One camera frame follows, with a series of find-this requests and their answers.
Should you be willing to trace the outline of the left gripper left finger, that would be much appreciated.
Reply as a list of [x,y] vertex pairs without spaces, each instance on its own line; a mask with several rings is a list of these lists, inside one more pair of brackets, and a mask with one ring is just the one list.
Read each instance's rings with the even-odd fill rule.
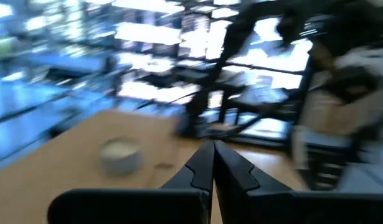
[[73,189],[49,205],[52,224],[209,223],[215,146],[206,141],[158,189]]

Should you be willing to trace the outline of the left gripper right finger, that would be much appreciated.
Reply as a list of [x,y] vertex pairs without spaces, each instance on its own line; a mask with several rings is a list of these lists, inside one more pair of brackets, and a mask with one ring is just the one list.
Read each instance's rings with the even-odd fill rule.
[[383,223],[383,194],[295,191],[215,141],[215,184],[224,223]]

